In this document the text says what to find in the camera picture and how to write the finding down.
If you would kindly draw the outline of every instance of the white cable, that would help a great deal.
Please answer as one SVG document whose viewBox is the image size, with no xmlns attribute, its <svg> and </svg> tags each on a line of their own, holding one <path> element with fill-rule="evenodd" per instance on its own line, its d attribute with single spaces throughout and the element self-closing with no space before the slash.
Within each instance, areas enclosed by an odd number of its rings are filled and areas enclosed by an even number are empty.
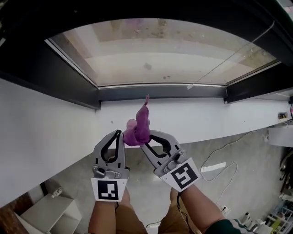
<svg viewBox="0 0 293 234">
<path fill-rule="evenodd" d="M 184 217 L 183 217 L 183 214 L 182 214 L 182 211 L 181 211 L 181 209 L 179 209 L 179 211 L 180 211 L 180 214 L 181 214 L 181 217 L 182 217 L 182 219 L 183 219 L 183 220 L 184 220 L 184 222 L 186 223 L 186 226 L 187 226 L 187 227 L 189 227 L 189 226 L 188 226 L 188 224 L 187 224 L 187 222 L 186 222 L 186 220 L 185 220 L 185 219 L 184 219 Z"/>
<path fill-rule="evenodd" d="M 219 151 L 219 150 L 222 150 L 223 148 L 225 148 L 225 147 L 228 146 L 228 145 L 231 145 L 231 144 L 234 144 L 234 143 L 240 141 L 243 137 L 245 137 L 245 136 L 248 135 L 249 133 L 246 133 L 245 135 L 243 135 L 242 137 L 240 137 L 240 138 L 239 138 L 238 140 L 236 140 L 236 141 L 232 141 L 232 142 L 230 142 L 230 143 L 228 143 L 228 144 L 225 144 L 225 145 L 222 146 L 221 148 L 212 151 L 212 152 L 210 153 L 210 155 L 207 157 L 207 159 L 205 160 L 205 162 L 204 162 L 204 163 L 201 165 L 201 167 L 200 167 L 200 174 L 201 174 L 202 178 L 203 178 L 206 182 L 211 182 L 211 181 L 213 181 L 214 179 L 216 179 L 216 178 L 217 178 L 222 172 L 224 172 L 228 167 L 230 167 L 230 166 L 232 166 L 232 165 L 234 165 L 234 164 L 236 165 L 236 170 L 235 170 L 233 176 L 231 177 L 230 182 L 229 182 L 228 185 L 224 188 L 223 192 L 221 193 L 220 197 L 218 198 L 218 200 L 217 200 L 217 202 L 216 202 L 216 205 L 217 205 L 217 203 L 219 202 L 219 200 L 221 199 L 221 197 L 222 197 L 222 195 L 224 194 L 224 192 L 226 191 L 226 189 L 227 189 L 227 188 L 229 187 L 229 185 L 231 184 L 232 179 L 233 179 L 233 177 L 235 176 L 235 174 L 236 174 L 236 172 L 237 172 L 238 164 L 237 164 L 236 162 L 231 163 L 230 165 L 226 166 L 223 170 L 221 170 L 221 171 L 220 171 L 220 172 L 219 172 L 214 178 L 212 178 L 211 180 L 207 180 L 207 179 L 203 176 L 203 171 L 202 171 L 201 169 L 202 169 L 202 167 L 206 164 L 206 162 L 209 160 L 209 158 L 211 157 L 211 155 L 212 155 L 213 153 L 215 153 L 215 152 L 217 152 L 217 151 Z"/>
<path fill-rule="evenodd" d="M 259 35 L 257 38 L 255 38 L 254 40 L 252 40 L 252 42 L 247 42 L 245 45 L 243 45 L 242 47 L 240 47 L 240 49 L 238 49 L 236 52 L 234 52 L 233 54 L 231 54 L 228 58 L 226 58 L 223 62 L 221 62 L 219 65 L 217 65 L 216 67 L 214 67 L 212 70 L 210 70 L 208 73 L 206 73 L 205 75 L 203 75 L 199 80 L 197 80 L 195 83 L 198 83 L 202 78 L 204 78 L 205 76 L 207 76 L 208 74 L 210 74 L 213 70 L 215 70 L 216 68 L 218 68 L 219 66 L 221 66 L 223 63 L 225 63 L 228 59 L 230 59 L 233 55 L 235 55 L 236 53 L 238 53 L 241 49 L 243 49 L 245 46 L 254 43 L 256 40 L 258 40 L 260 37 L 262 37 L 263 35 L 265 35 L 268 31 L 271 30 L 271 28 L 273 28 L 275 25 L 275 21 L 273 21 L 273 23 L 271 24 L 271 26 L 266 29 L 261 35 Z M 192 88 L 192 85 L 195 84 L 192 83 L 190 84 L 187 89 Z"/>
<path fill-rule="evenodd" d="M 162 220 L 157 221 L 157 222 L 155 222 L 155 223 L 149 223 L 149 224 L 145 227 L 145 230 L 147 229 L 147 227 L 148 227 L 149 225 L 156 224 L 156 223 L 159 223 L 159 222 L 161 222 L 161 221 L 162 221 Z"/>
</svg>

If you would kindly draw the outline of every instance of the khaki shorts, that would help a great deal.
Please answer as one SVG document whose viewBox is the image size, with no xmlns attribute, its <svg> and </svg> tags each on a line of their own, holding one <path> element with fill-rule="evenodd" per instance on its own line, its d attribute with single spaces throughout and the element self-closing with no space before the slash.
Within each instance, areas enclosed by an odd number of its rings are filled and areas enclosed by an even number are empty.
<svg viewBox="0 0 293 234">
<path fill-rule="evenodd" d="M 188 214 L 181 200 L 179 203 L 181 206 L 181 211 Z M 188 223 L 194 233 L 200 234 L 200 231 L 192 223 L 189 215 Z M 189 234 L 189 228 L 186 225 L 185 221 L 182 219 L 179 210 L 177 209 L 177 202 L 173 202 L 170 204 L 167 215 L 161 221 L 158 233 Z M 123 205 L 119 205 L 116 210 L 116 234 L 147 234 L 147 231 L 142 222 L 136 216 L 136 213 L 133 209 Z"/>
</svg>

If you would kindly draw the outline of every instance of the white wall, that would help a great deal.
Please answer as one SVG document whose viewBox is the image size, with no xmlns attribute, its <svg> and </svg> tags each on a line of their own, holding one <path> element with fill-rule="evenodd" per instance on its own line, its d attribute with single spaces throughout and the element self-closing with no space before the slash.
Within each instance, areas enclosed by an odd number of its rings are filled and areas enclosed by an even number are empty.
<svg viewBox="0 0 293 234">
<path fill-rule="evenodd" d="M 98 140 L 116 129 L 124 130 L 127 120 L 135 118 L 143 103 L 143 100 L 103 103 L 96 113 Z M 222 99 L 151 99 L 148 107 L 150 129 L 169 133 L 181 144 L 265 128 L 287 120 L 278 120 L 278 112 L 289 113 L 287 101 L 270 100 L 227 105 Z"/>
<path fill-rule="evenodd" d="M 0 79 L 0 207 L 90 154 L 94 110 Z"/>
<path fill-rule="evenodd" d="M 90 154 L 106 134 L 125 130 L 143 104 L 116 101 L 96 113 L 0 79 L 0 207 Z M 285 101 L 150 100 L 151 129 L 179 143 L 225 137 L 279 122 Z"/>
</svg>

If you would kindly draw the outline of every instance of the black window frame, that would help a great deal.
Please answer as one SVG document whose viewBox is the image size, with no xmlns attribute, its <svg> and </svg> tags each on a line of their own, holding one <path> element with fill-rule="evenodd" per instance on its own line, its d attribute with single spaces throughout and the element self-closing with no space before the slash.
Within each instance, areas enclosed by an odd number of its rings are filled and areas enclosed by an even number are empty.
<svg viewBox="0 0 293 234">
<path fill-rule="evenodd" d="M 139 11 L 129 4 L 117 3 L 113 8 L 110 2 L 101 4 L 89 0 L 8 0 L 0 9 L 0 77 L 92 109 L 99 109 L 102 101 L 144 98 L 146 92 L 152 92 L 155 98 L 222 97 L 232 103 L 293 87 L 289 78 L 293 67 L 293 22 L 276 0 L 191 1 L 162 3 L 155 7 L 148 4 Z M 142 84 L 105 89 L 96 87 L 45 42 L 76 27 L 126 18 L 190 21 L 221 29 L 250 42 L 273 24 L 272 29 L 254 44 L 281 64 L 250 74 L 249 78 L 227 87 L 195 85 L 184 92 L 189 84 L 147 84 L 145 87 Z M 270 80 L 265 85 L 264 77 Z"/>
</svg>

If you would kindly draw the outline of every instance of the wall outlet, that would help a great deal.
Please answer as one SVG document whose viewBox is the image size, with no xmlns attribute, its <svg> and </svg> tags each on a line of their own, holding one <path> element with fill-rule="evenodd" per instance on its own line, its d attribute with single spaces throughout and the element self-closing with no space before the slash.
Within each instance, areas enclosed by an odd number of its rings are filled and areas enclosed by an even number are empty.
<svg viewBox="0 0 293 234">
<path fill-rule="evenodd" d="M 223 216 L 226 216 L 226 215 L 228 215 L 230 213 L 231 208 L 223 205 L 221 211 L 222 211 Z"/>
</svg>

